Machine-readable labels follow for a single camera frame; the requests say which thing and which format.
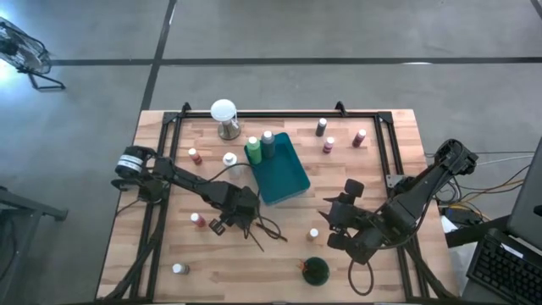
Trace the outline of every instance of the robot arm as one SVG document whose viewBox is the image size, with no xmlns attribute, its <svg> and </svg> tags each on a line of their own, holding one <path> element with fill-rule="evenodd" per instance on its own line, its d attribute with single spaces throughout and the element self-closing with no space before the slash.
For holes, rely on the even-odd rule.
<svg viewBox="0 0 542 305">
<path fill-rule="evenodd" d="M 328 246 L 345 250 L 355 262 L 365 264 L 379 249 L 406 243 L 421 225 L 417 222 L 423 221 L 434 194 L 455 175 L 471 174 L 477 159 L 459 141 L 446 141 L 435 154 L 434 163 L 415 178 L 400 181 L 375 212 L 354 206 L 363 186 L 348 180 L 346 192 L 325 199 L 332 202 L 329 214 L 320 212 L 335 232 L 329 235 Z M 348 228 L 357 233 L 350 236 Z"/>
<path fill-rule="evenodd" d="M 154 158 L 152 172 L 147 161 Z M 260 201 L 248 186 L 240 188 L 226 181 L 210 181 L 177 167 L 170 158 L 159 157 L 151 148 L 127 147 L 120 157 L 115 172 L 120 180 L 112 184 L 121 191 L 129 185 L 139 186 L 139 197 L 147 202 L 159 202 L 167 184 L 173 184 L 199 195 L 204 202 L 220 210 L 220 221 L 214 219 L 209 227 L 222 235 L 226 223 L 242 229 L 256 217 Z"/>
</svg>

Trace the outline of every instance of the white cable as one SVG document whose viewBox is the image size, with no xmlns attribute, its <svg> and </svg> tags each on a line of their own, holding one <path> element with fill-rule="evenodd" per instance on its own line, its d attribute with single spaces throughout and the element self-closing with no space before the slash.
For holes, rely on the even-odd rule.
<svg viewBox="0 0 542 305">
<path fill-rule="evenodd" d="M 482 163 L 479 163 L 479 164 L 476 164 L 477 166 L 480 166 L 480 165 L 486 165 L 486 164 L 494 164 L 494 163 L 499 163 L 499 162 L 505 162 L 505 161 L 511 161 L 511 160 L 518 160 L 518 159 L 521 159 L 521 158 L 532 158 L 534 157 L 534 155 L 530 155 L 530 156 L 520 156 L 520 157 L 511 157 L 511 158 L 504 158 L 504 159 L 500 159 L 500 160 L 493 160 L 493 161 L 488 161 L 488 162 L 482 162 Z"/>
</svg>

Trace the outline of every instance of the small bottle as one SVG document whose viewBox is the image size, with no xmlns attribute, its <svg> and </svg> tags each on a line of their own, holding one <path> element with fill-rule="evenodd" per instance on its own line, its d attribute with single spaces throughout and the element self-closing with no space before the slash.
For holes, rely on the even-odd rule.
<svg viewBox="0 0 542 305">
<path fill-rule="evenodd" d="M 272 158 L 274 156 L 274 134 L 267 130 L 262 135 L 262 154 L 264 158 Z"/>
<path fill-rule="evenodd" d="M 333 143 L 335 142 L 335 139 L 333 137 L 328 137 L 326 140 L 325 140 L 325 143 L 324 143 L 324 149 L 322 149 L 322 151 L 324 153 L 331 153 L 331 148 L 333 148 Z"/>
<path fill-rule="evenodd" d="M 314 241 L 316 237 L 318 237 L 318 229 L 312 228 L 310 231 L 307 232 L 308 241 Z"/>
<path fill-rule="evenodd" d="M 325 127 L 328 125 L 328 120 L 321 118 L 318 120 L 318 126 L 316 126 L 316 136 L 323 136 Z"/>
<path fill-rule="evenodd" d="M 173 273 L 176 275 L 188 275 L 190 273 L 190 266 L 186 263 L 176 263 L 173 265 Z"/>
<path fill-rule="evenodd" d="M 225 167 L 235 165 L 235 164 L 237 164 L 237 156 L 235 156 L 235 154 L 232 153 L 232 152 L 227 152 L 222 157 L 222 162 L 224 162 Z M 242 170 L 243 170 L 243 168 L 240 165 L 234 166 L 231 169 L 228 169 L 228 173 L 230 174 L 230 178 L 231 179 L 239 178 L 239 176 L 241 175 Z"/>
<path fill-rule="evenodd" d="M 202 163 L 203 159 L 202 156 L 200 156 L 199 152 L 195 148 L 191 148 L 188 150 L 188 155 L 194 161 L 196 165 L 199 165 Z"/>
<path fill-rule="evenodd" d="M 262 146 L 260 145 L 260 141 L 255 136 L 248 138 L 246 150 L 248 151 L 248 157 L 250 158 L 252 164 L 256 165 L 262 162 Z"/>
<path fill-rule="evenodd" d="M 362 145 L 363 139 L 365 139 L 366 134 L 367 134 L 367 132 L 365 130 L 359 130 L 356 133 L 356 136 L 354 137 L 354 140 L 352 141 L 352 146 L 360 147 L 360 145 Z"/>
<path fill-rule="evenodd" d="M 192 215 L 190 215 L 190 220 L 200 228 L 205 226 L 205 219 L 198 213 L 192 213 Z"/>
</svg>

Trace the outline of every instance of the green object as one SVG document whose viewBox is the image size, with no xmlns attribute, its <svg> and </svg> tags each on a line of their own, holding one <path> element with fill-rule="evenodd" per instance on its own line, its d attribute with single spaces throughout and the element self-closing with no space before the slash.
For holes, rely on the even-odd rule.
<svg viewBox="0 0 542 305">
<path fill-rule="evenodd" d="M 255 136 L 251 136 L 248 138 L 248 142 L 246 143 L 245 147 L 248 151 L 248 158 L 251 161 L 251 164 L 260 164 L 262 162 L 262 145 L 260 144 L 260 140 L 258 140 Z"/>
<path fill-rule="evenodd" d="M 312 286 L 321 286 L 328 281 L 329 266 L 321 258 L 309 258 L 304 262 L 303 279 Z"/>
<path fill-rule="evenodd" d="M 259 164 L 252 162 L 250 151 L 245 147 L 263 202 L 268 206 L 297 196 L 311 186 L 288 134 L 275 135 L 274 142 L 274 156 L 264 158 Z"/>
</svg>

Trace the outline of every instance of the white lid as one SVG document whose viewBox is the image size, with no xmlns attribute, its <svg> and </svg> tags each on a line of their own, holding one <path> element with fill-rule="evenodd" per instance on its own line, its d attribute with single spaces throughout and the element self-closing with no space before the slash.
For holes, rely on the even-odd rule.
<svg viewBox="0 0 542 305">
<path fill-rule="evenodd" d="M 237 156 L 235 156 L 232 152 L 227 152 L 224 157 L 222 158 L 222 161 L 224 161 L 224 164 L 235 164 L 237 163 Z"/>
<path fill-rule="evenodd" d="M 173 272 L 174 273 L 179 273 L 182 269 L 183 269 L 183 267 L 180 265 L 180 263 L 176 263 L 175 265 L 173 265 Z"/>
<path fill-rule="evenodd" d="M 227 99 L 218 100 L 211 106 L 211 116 L 219 122 L 233 119 L 236 113 L 235 105 Z"/>
<path fill-rule="evenodd" d="M 312 229 L 308 232 L 308 234 L 310 234 L 311 237 L 316 237 L 316 236 L 318 236 L 318 229 L 312 228 Z"/>
</svg>

